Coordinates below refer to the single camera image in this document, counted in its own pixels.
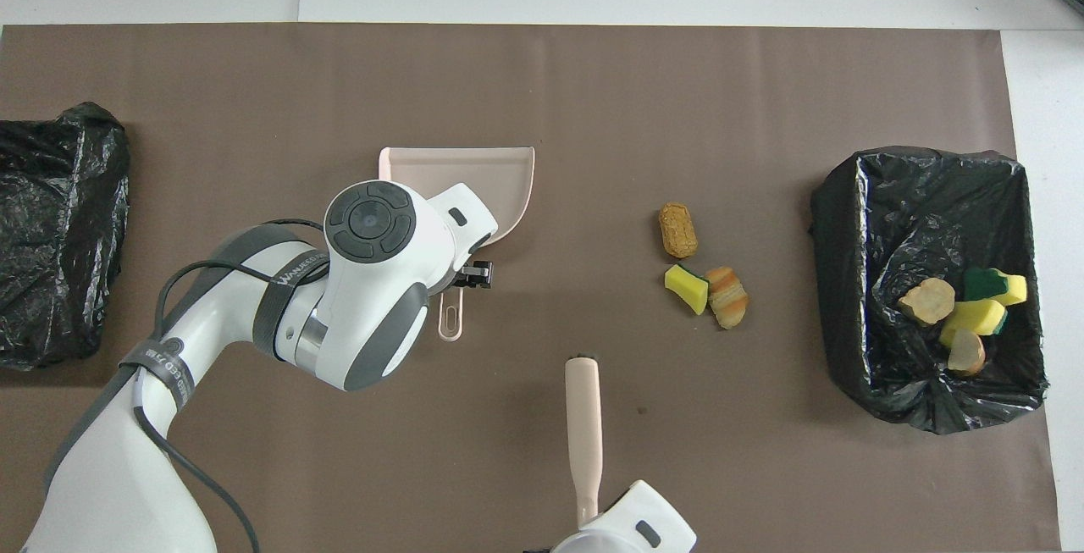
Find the black trash bag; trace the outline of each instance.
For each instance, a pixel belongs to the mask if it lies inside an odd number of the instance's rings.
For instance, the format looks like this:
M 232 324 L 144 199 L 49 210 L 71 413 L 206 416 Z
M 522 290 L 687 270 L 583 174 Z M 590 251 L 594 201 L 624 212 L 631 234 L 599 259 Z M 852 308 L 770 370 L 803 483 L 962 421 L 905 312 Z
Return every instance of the black trash bag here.
M 813 191 L 817 295 L 833 381 L 873 415 L 945 435 L 1004 424 L 1043 403 L 1042 326 L 1028 179 L 993 152 L 894 146 L 855 153 Z M 983 337 L 976 376 L 945 369 L 940 325 L 896 310 L 911 287 L 941 278 L 963 299 L 964 271 L 1028 280 L 1002 333 Z
M 128 218 L 128 139 L 85 103 L 53 121 L 0 121 L 0 364 L 98 351 Z

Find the pink dustpan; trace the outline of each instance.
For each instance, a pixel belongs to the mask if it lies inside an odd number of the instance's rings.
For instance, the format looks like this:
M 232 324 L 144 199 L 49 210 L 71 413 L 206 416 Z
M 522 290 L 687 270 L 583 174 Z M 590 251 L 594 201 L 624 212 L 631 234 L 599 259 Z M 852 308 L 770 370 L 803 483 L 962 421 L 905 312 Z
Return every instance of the pink dustpan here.
M 483 245 L 501 240 L 519 224 L 534 184 L 534 147 L 405 147 L 380 151 L 380 180 L 405 183 L 426 200 L 453 183 L 465 183 L 496 219 L 496 233 Z M 463 288 L 440 294 L 441 339 L 463 334 Z

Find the brush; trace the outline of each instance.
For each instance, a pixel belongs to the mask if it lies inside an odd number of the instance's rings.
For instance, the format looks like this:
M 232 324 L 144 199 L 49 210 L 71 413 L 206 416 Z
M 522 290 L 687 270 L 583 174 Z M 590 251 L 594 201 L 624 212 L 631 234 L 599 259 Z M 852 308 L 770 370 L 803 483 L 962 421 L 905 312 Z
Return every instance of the brush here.
M 598 363 L 594 357 L 580 355 L 565 363 L 565 410 L 577 526 L 583 527 L 598 515 L 598 487 L 603 479 L 603 410 Z

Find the sponge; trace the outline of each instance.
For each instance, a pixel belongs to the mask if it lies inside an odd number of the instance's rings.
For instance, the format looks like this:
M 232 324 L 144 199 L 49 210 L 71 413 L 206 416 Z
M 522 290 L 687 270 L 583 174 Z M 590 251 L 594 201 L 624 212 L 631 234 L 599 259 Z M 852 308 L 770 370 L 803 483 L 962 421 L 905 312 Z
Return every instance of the sponge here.
M 670 291 L 684 299 L 697 316 L 708 307 L 708 280 L 705 280 L 681 266 L 667 270 L 663 284 Z
M 956 308 L 949 314 L 944 329 L 941 330 L 941 344 L 952 348 L 953 336 L 960 329 L 975 334 L 998 334 L 1005 325 L 1007 314 L 1005 306 L 995 299 L 957 301 Z
M 995 299 L 1003 306 L 1022 304 L 1028 299 L 1028 281 L 993 268 L 971 268 L 964 272 L 964 299 Z

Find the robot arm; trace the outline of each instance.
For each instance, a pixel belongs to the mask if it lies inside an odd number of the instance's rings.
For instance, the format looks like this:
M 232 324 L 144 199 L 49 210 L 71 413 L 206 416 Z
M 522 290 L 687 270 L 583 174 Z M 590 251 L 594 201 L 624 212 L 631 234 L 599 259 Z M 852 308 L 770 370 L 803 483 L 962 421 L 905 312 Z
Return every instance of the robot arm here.
M 330 253 L 279 226 L 229 237 L 212 258 L 260 276 L 205 270 L 165 318 L 165 333 L 129 355 L 62 446 L 24 551 L 216 551 L 203 513 L 133 408 L 165 437 L 222 349 L 240 340 L 341 389 L 374 384 L 410 350 L 428 296 L 495 231 L 464 185 L 426 202 L 398 183 L 371 181 L 330 206 Z M 324 267 L 327 275 L 315 279 Z

